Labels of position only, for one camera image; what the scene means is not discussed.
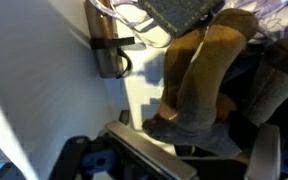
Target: white wall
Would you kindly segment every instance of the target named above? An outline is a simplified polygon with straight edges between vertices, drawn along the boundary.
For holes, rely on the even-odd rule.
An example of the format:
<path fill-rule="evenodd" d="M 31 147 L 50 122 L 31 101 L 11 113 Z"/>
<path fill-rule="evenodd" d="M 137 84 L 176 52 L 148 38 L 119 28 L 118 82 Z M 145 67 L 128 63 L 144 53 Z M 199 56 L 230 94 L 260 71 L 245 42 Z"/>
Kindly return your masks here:
<path fill-rule="evenodd" d="M 23 150 L 39 179 L 46 179 L 66 139 L 95 138 L 113 118 L 82 3 L 0 1 L 0 143 L 7 142 L 0 146 L 14 162 Z M 25 161 L 16 165 L 34 179 Z"/>

